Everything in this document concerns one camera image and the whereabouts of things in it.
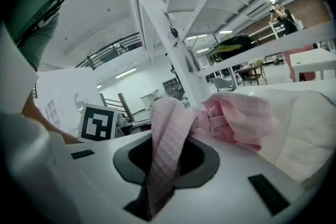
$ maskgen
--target white table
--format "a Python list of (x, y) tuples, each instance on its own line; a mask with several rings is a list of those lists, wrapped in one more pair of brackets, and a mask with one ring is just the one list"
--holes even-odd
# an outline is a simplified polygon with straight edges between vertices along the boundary
[(324, 49), (291, 54), (290, 61), (295, 73), (295, 82), (300, 81), (300, 73), (321, 71), (321, 79), (324, 79), (324, 70), (336, 70), (336, 55)]

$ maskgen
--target pink towel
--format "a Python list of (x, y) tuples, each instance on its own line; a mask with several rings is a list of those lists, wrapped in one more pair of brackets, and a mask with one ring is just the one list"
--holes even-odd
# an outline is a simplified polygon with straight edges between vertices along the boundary
[(260, 138), (273, 134), (278, 124), (268, 101), (258, 97), (219, 92), (203, 106), (188, 111), (175, 98), (162, 98), (152, 105), (153, 161), (146, 178), (152, 217), (171, 198), (188, 135), (201, 133), (257, 151)]

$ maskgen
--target person's arm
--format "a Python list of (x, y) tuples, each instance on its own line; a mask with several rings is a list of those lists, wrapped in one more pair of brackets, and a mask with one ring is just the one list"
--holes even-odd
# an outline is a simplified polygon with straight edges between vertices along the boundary
[(274, 12), (271, 13), (271, 22), (279, 22), (279, 20), (274, 16)]
[(27, 118), (31, 118), (41, 123), (47, 129), (47, 131), (59, 133), (63, 137), (66, 144), (80, 143), (73, 136), (56, 128), (50, 122), (48, 122), (46, 118), (44, 118), (40, 110), (35, 106), (33, 92), (30, 93), (25, 106), (23, 107), (22, 114)]
[[(42, 54), (48, 42), (52, 38), (56, 26), (58, 16), (56, 15), (49, 24), (32, 32), (23, 42), (19, 48), (23, 56), (30, 63), (32, 68), (36, 71), (38, 69)], [(41, 123), (48, 131), (56, 132), (62, 135), (66, 144), (79, 143), (73, 136), (67, 134), (60, 129), (57, 129), (50, 122), (48, 122), (39, 109), (35, 106), (33, 92), (29, 95), (26, 104), (23, 108), (22, 114), (28, 118), (34, 119)]]
[(278, 10), (275, 10), (275, 13), (276, 13), (281, 19), (287, 18), (287, 14), (286, 14), (286, 13), (280, 12), (280, 11), (278, 11)]

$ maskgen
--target black cable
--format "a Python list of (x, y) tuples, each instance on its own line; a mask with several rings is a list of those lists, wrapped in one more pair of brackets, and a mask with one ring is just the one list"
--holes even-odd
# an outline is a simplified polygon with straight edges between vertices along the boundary
[(175, 46), (178, 44), (178, 42), (176, 42), (175, 44), (174, 44), (174, 46), (173, 47), (171, 47), (171, 49), (169, 50), (169, 51), (167, 51), (167, 53), (165, 54), (165, 56), (167, 56), (168, 55), (168, 53), (173, 49), (173, 48), (175, 48)]

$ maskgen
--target green and black bag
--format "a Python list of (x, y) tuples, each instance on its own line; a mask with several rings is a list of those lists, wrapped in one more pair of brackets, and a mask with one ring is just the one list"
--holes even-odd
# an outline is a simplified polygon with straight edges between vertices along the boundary
[(212, 62), (221, 62), (234, 55), (252, 49), (252, 47), (249, 36), (238, 35), (219, 43), (214, 50), (209, 52), (208, 57)]

